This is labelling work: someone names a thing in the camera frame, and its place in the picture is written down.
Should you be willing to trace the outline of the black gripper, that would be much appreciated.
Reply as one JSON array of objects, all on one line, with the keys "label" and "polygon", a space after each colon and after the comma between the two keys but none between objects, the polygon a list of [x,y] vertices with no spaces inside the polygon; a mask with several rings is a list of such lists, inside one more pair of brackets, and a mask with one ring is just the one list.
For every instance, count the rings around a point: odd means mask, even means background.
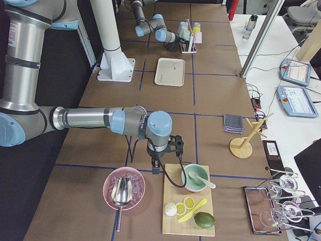
[{"label": "black gripper", "polygon": [[164,42],[163,46],[166,50],[175,52],[180,46],[180,37],[178,35],[175,35],[175,40],[173,42]]},{"label": "black gripper", "polygon": [[184,142],[183,142],[181,136],[170,135],[169,145],[168,145],[168,147],[170,148],[170,152],[175,152],[177,157],[182,157],[183,156],[183,146],[184,146]]}]

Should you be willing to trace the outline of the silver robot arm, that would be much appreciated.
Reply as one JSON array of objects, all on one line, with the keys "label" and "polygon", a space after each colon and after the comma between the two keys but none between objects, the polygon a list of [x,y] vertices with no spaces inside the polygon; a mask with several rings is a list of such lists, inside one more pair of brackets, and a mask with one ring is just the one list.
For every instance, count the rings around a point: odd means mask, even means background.
[{"label": "silver robot arm", "polygon": [[176,50],[180,37],[167,29],[161,14],[154,15],[152,20],[148,20],[144,15],[143,7],[154,3],[156,1],[130,1],[130,6],[136,19],[136,34],[138,37],[142,37],[155,32],[155,38],[159,42],[163,42],[167,50],[173,52]]},{"label": "silver robot arm", "polygon": [[[90,1],[77,1],[95,57],[102,52],[102,44],[96,27]],[[5,78],[5,55],[10,20],[1,1],[1,97]],[[92,68],[76,30],[45,31],[39,72],[36,103],[45,106],[77,107]],[[21,145],[1,147],[1,159],[35,158],[59,153],[68,130],[53,131],[24,142]]]}]

